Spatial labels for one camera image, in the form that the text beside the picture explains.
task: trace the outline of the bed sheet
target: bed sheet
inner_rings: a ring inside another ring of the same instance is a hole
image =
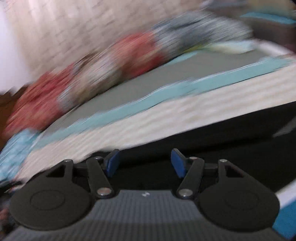
[[[253,64],[266,56],[267,54],[260,50],[237,55],[198,51],[184,61],[163,65],[96,96],[55,121],[46,129],[44,136],[58,129],[67,128],[76,121],[88,118],[97,112],[108,111],[139,100],[165,85],[237,69]]]
[[[102,149],[152,142],[257,110],[296,101],[296,64],[230,86],[160,103],[104,127],[71,135],[32,151],[18,178],[29,179],[63,159],[79,162]]]

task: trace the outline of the mattress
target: mattress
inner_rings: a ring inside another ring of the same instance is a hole
[[[281,51],[281,48],[274,48],[274,45],[269,45],[266,42],[262,45],[265,54],[262,51],[254,52],[253,55],[245,58],[244,63],[241,64],[248,64],[248,61],[256,61],[257,58],[266,55],[266,53],[268,55],[289,53]],[[191,61],[201,61],[198,56],[196,55],[195,59]],[[210,66],[207,70],[204,67],[200,71],[193,72],[195,74],[201,74],[202,72],[204,74],[211,74],[215,71],[227,70],[227,67],[231,68],[227,64],[220,65],[220,69],[208,63],[206,65]],[[296,76],[295,67],[296,64],[293,62],[278,71],[246,81],[199,95],[192,94],[171,99],[103,127],[72,134],[62,140],[52,142],[45,147],[33,150],[29,154],[18,173],[18,178],[28,180],[37,172],[52,167],[63,159],[73,159],[75,162],[80,162],[90,153],[97,150],[126,149],[247,113],[296,101],[296,96],[292,91],[296,88],[296,82],[294,81],[294,76]],[[157,76],[159,74],[158,71],[162,70],[156,69],[154,72],[148,73],[148,75]],[[147,80],[148,75],[140,76],[139,79]],[[110,91],[116,93],[118,89],[120,89],[120,86]],[[123,96],[114,100],[114,102],[105,99],[105,105],[101,105],[104,101],[102,96],[98,96],[86,103],[85,106],[79,107],[55,122],[45,131],[45,135],[62,126],[70,125],[77,118],[91,115],[91,113],[100,110],[100,108],[101,110],[111,108],[113,105],[130,101],[133,98],[139,98],[140,95],[145,95],[145,92],[138,93],[135,91],[135,94],[138,95],[133,96],[130,94],[127,95],[128,98]]]
[[[111,110],[141,99],[163,86],[189,78],[200,79],[211,74],[238,69],[266,56],[267,54],[260,50],[237,55],[198,51],[186,60],[158,67],[96,96],[55,121],[47,128],[44,135],[67,128],[76,121],[88,118],[97,112]]]

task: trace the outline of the bolt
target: bolt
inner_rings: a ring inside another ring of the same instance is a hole
[[[192,194],[193,194],[193,191],[187,188],[179,190],[179,195],[181,197],[190,197]]]
[[[100,196],[107,196],[112,193],[112,190],[110,188],[100,188],[97,190],[97,193]]]

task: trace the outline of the fabric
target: fabric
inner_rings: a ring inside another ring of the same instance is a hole
[[[151,33],[130,34],[99,54],[75,76],[70,92],[82,104],[124,80],[164,62]]]
[[[287,24],[287,25],[296,24],[296,21],[293,19],[278,16],[278,15],[260,13],[260,12],[248,12],[242,15],[241,18],[260,18],[260,19],[265,19],[265,20],[280,23],[280,24]]]
[[[65,110],[59,96],[72,80],[72,68],[70,65],[58,74],[45,73],[30,85],[17,101],[4,134],[11,137],[26,128],[42,131],[61,117]]]
[[[0,153],[0,181],[12,180],[15,177],[38,135],[37,131],[26,129],[7,142]]]
[[[250,38],[242,22],[205,11],[187,12],[146,32],[129,34],[82,67],[69,89],[78,104],[135,78],[198,44]]]
[[[296,201],[280,210],[273,229],[288,240],[296,235]]]
[[[258,62],[266,54],[254,50],[245,54],[228,55],[199,51],[196,55],[183,54],[137,78],[114,86],[76,109],[65,114],[44,132],[47,136],[59,129],[67,128],[75,122],[91,117],[98,112],[106,112],[130,102],[138,101],[155,90],[186,79],[201,79],[206,76],[237,69]]]
[[[267,58],[266,60],[236,70],[210,75],[199,80],[186,80],[164,86],[138,101],[119,106],[106,112],[94,114],[87,119],[77,121],[66,129],[58,130],[52,135],[43,137],[38,141],[35,148],[41,148],[51,142],[65,139],[71,134],[78,134],[135,115],[163,101],[188,94],[200,94],[222,86],[231,85],[273,72],[278,68],[286,66],[288,63],[289,61],[286,59]]]
[[[202,49],[221,52],[226,54],[241,54],[254,50],[252,41],[226,41],[212,43],[204,46]]]
[[[71,135],[62,141],[53,142],[32,151],[18,176],[28,179],[63,159],[70,158],[74,162],[80,162],[96,150],[126,149],[257,110],[296,101],[295,94],[291,91],[296,88],[295,75],[295,63],[292,63],[270,74],[200,95],[162,102],[144,112],[107,126]],[[266,119],[262,117],[262,120],[266,125]],[[289,176],[287,172],[283,173],[284,176]]]
[[[291,133],[296,126],[289,132],[282,133],[282,135],[286,135]],[[282,188],[278,193],[277,193],[278,199],[280,200],[280,207],[286,207],[292,202],[296,200],[296,179],[294,179],[292,182],[290,182],[287,186]]]
[[[0,95],[0,152],[3,147],[6,145],[9,138],[2,135],[6,122],[11,115],[13,108],[17,102],[17,100],[22,96],[22,94],[27,89],[27,86],[23,86],[18,90],[17,93],[12,94],[10,91],[6,92],[3,95]]]
[[[227,40],[243,40],[252,36],[252,30],[243,22],[217,17],[207,11],[191,11],[160,22],[152,27],[157,45],[174,58],[195,46]]]
[[[294,18],[296,5],[291,0],[248,0],[249,9],[255,12]]]

